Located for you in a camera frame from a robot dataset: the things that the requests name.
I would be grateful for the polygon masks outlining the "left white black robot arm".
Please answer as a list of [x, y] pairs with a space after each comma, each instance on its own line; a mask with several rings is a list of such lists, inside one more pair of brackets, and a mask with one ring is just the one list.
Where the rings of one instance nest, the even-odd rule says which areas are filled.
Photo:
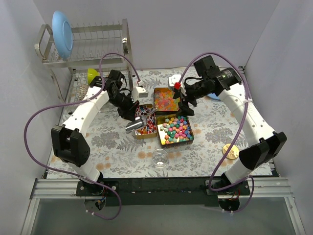
[[87, 190], [94, 196], [103, 192], [104, 184], [100, 181], [100, 171], [89, 160], [90, 147], [85, 137], [90, 124], [108, 102], [117, 107], [120, 117], [134, 121], [138, 100], [146, 96], [146, 89], [142, 85], [124, 94], [122, 84], [125, 80], [125, 76], [116, 70], [111, 70], [105, 78], [97, 72], [90, 75], [89, 88], [82, 103], [62, 125], [55, 125], [51, 129], [54, 155], [71, 166], [84, 181], [90, 180]]

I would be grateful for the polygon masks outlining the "silver metal scoop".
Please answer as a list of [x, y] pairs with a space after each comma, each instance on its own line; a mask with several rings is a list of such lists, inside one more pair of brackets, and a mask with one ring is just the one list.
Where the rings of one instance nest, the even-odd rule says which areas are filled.
[[136, 131], [138, 129], [143, 128], [146, 125], [147, 117], [153, 113], [155, 113], [156, 109], [153, 108], [147, 116], [139, 116], [135, 118], [135, 121], [128, 123], [125, 127], [125, 131], [127, 134], [131, 133], [132, 131]]

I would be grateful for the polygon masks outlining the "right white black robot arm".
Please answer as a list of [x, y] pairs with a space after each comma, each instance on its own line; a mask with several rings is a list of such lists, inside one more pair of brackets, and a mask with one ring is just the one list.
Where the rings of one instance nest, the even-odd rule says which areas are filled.
[[216, 183], [209, 182], [207, 189], [226, 194], [234, 194], [239, 184], [262, 164], [277, 156], [287, 141], [284, 132], [276, 132], [255, 107], [247, 81], [233, 65], [221, 70], [214, 62], [214, 53], [206, 52], [190, 64], [195, 67], [198, 77], [189, 85], [184, 75], [176, 74], [168, 78], [168, 87], [174, 91], [174, 98], [180, 98], [178, 115], [193, 116], [189, 107], [197, 105], [197, 100], [208, 94], [215, 94], [236, 118], [248, 147], [239, 152], [236, 163]]

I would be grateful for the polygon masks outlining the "tin of star candies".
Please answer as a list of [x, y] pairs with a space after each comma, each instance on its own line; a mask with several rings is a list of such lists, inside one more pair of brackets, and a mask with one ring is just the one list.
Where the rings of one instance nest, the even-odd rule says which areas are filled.
[[176, 114], [156, 117], [158, 138], [162, 148], [192, 144], [194, 134], [188, 116]]

